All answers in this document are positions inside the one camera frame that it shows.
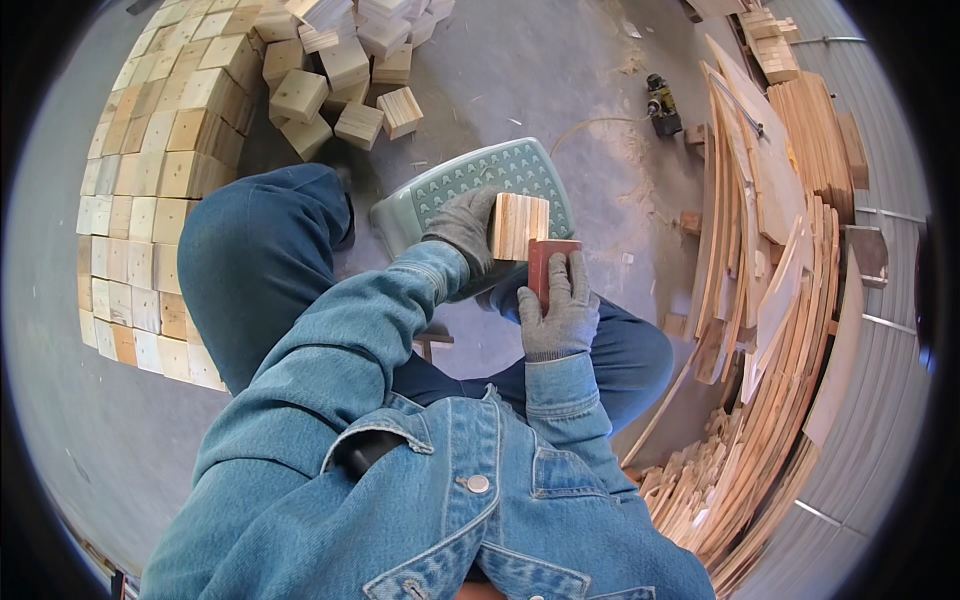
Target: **jacket pocket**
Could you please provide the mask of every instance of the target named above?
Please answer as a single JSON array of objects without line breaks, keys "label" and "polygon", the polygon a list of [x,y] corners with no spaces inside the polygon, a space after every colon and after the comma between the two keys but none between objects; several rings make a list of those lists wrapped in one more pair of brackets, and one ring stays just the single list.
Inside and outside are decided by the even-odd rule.
[{"label": "jacket pocket", "polygon": [[534,455],[533,496],[546,499],[586,495],[611,497],[600,479],[575,453],[538,446]]}]

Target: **pile of wood scraps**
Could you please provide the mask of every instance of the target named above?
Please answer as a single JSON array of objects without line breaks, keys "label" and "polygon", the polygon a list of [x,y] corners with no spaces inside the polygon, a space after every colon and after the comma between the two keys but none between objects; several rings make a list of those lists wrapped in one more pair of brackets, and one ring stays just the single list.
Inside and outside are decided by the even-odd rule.
[{"label": "pile of wood scraps", "polygon": [[[849,251],[844,309],[827,357],[840,276],[838,210],[804,186],[794,140],[761,91],[709,37],[708,44],[719,70],[702,63],[712,116],[704,210],[699,222],[684,219],[687,230],[699,230],[697,270],[690,313],[668,320],[696,347],[621,466],[658,529],[694,552],[726,597],[816,464],[855,362],[856,336],[844,333],[841,355],[840,334],[844,324],[858,326],[863,293]],[[827,360],[827,373],[839,374],[818,388]],[[706,439],[664,466],[630,469],[690,372],[725,386]]]}]

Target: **gray work glove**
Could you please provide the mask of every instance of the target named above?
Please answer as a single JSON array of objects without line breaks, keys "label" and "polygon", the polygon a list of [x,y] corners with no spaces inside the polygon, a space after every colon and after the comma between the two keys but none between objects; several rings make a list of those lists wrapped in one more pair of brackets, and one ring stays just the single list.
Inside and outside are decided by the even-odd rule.
[{"label": "gray work glove", "polygon": [[480,187],[450,199],[430,221],[421,241],[446,242],[467,260],[471,279],[486,275],[493,268],[487,226],[495,201],[496,189],[492,187]]},{"label": "gray work glove", "polygon": [[519,300],[520,338],[528,363],[541,363],[589,352],[600,323],[600,299],[590,292],[587,265],[580,251],[570,253],[570,276],[566,257],[550,256],[550,308],[545,317],[540,300],[528,287],[516,291]]}]

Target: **stack of wooden blocks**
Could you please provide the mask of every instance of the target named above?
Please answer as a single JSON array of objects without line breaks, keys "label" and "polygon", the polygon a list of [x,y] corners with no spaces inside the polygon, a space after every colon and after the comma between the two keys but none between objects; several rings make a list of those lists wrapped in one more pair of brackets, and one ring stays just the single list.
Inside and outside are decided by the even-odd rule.
[{"label": "stack of wooden blocks", "polygon": [[762,9],[740,14],[740,25],[768,82],[779,84],[797,79],[800,67],[790,42],[798,41],[800,32],[792,18],[777,20],[770,9]]},{"label": "stack of wooden blocks", "polygon": [[197,201],[236,178],[266,43],[259,0],[167,0],[134,44],[93,135],[77,275],[84,343],[224,390],[180,295],[177,247]]}]

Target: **denim jacket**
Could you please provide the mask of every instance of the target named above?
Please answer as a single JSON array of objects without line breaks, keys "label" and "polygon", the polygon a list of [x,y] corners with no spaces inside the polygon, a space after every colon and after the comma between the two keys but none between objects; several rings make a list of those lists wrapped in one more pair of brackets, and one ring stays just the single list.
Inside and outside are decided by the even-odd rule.
[{"label": "denim jacket", "polygon": [[[143,572],[152,598],[453,598],[476,562],[508,598],[712,598],[617,466],[590,357],[528,364],[527,418],[493,386],[423,408],[393,370],[468,280],[443,242],[333,286],[204,437]],[[360,431],[405,438],[352,483]]]}]

